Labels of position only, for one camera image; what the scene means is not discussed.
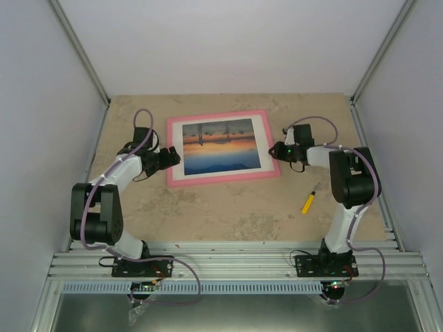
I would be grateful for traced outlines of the yellow handled screwdriver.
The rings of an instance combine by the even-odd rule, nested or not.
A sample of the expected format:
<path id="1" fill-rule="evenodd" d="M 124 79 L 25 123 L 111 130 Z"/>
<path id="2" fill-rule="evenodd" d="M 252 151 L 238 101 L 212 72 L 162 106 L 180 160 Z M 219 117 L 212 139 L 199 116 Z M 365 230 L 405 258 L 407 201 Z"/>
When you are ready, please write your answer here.
<path id="1" fill-rule="evenodd" d="M 303 205 L 302 211 L 301 211 L 303 215 L 308 213 L 308 211 L 309 211 L 309 209 L 310 209 L 310 207 L 311 207 L 311 205 L 312 205 L 312 203 L 314 201 L 315 195 L 316 195 L 316 193 L 318 191 L 318 186 L 319 186 L 319 184 L 317 184 L 314 187 L 314 189 L 310 192 L 309 196 L 307 197 L 307 200 L 305 201 L 305 204 Z"/>

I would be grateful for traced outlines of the pink picture frame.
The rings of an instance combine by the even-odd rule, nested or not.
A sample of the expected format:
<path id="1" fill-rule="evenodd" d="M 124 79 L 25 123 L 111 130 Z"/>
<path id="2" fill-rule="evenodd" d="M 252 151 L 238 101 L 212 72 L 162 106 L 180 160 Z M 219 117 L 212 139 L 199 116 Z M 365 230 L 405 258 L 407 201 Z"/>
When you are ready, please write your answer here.
<path id="1" fill-rule="evenodd" d="M 274 141 L 263 109 L 168 118 L 167 138 L 181 157 L 168 170 L 169 187 L 281 175 L 269 155 Z"/>

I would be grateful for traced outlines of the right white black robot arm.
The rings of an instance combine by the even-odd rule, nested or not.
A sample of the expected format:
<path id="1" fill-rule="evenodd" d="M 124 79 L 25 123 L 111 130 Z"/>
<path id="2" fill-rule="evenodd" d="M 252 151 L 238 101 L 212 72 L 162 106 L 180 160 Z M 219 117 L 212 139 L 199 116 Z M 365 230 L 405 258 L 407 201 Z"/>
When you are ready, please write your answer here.
<path id="1" fill-rule="evenodd" d="M 316 145 L 309 124 L 282 130 L 285 140 L 269 149 L 272 158 L 303 167 L 329 170 L 332 196 L 338 203 L 331 228 L 317 254 L 319 271 L 333 276 L 352 264 L 350 244 L 361 217 L 381 193 L 381 183 L 368 147 Z"/>

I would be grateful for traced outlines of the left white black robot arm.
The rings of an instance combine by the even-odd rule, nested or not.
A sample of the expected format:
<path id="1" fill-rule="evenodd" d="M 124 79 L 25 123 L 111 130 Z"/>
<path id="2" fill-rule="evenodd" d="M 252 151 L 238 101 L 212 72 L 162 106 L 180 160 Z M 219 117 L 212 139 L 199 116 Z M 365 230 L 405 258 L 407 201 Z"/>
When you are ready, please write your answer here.
<path id="1" fill-rule="evenodd" d="M 116 154 L 107 170 L 87 183 L 77 183 L 71 191 L 70 235 L 87 250 L 106 250 L 136 276 L 148 274 L 152 267 L 150 250 L 143 240 L 124 227 L 120 196 L 141 174 L 147 178 L 181 162 L 174 146 L 159 147 L 153 129 L 136 127 L 132 141 Z"/>

